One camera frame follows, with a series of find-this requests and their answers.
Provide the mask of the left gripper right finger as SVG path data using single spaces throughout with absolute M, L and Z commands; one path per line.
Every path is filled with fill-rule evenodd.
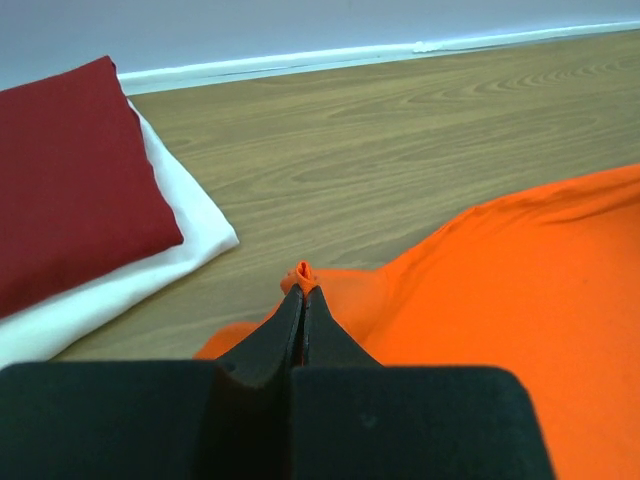
M 490 366 L 384 367 L 305 301 L 302 363 L 291 374 L 295 479 L 551 479 L 520 381 Z

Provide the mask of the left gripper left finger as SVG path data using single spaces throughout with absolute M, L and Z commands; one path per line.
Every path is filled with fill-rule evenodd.
M 29 362 L 1 372 L 5 479 L 279 479 L 293 288 L 214 361 Z

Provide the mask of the orange t-shirt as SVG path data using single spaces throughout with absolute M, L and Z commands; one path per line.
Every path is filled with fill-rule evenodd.
M 303 316 L 320 289 L 334 320 L 384 367 L 490 366 L 527 390 L 555 475 L 639 475 L 639 169 L 622 167 L 475 206 L 375 270 L 302 262 Z M 238 323 L 217 360 L 257 330 Z M 291 374 L 286 382 L 290 472 Z

